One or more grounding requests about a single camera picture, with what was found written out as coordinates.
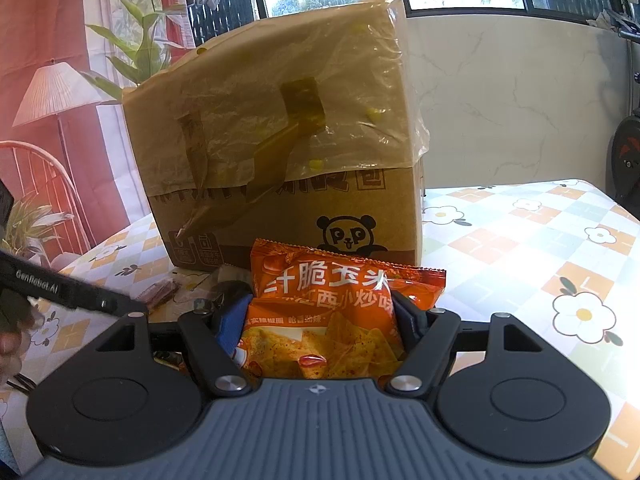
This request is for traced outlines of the person left hand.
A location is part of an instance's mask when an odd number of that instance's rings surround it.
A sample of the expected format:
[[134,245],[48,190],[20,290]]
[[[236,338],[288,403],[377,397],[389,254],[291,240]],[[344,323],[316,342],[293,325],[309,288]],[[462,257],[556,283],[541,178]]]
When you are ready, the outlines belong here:
[[21,371],[22,357],[30,346],[32,333],[40,329],[43,321],[43,314],[36,307],[32,307],[28,317],[18,323],[16,332],[1,334],[1,385]]

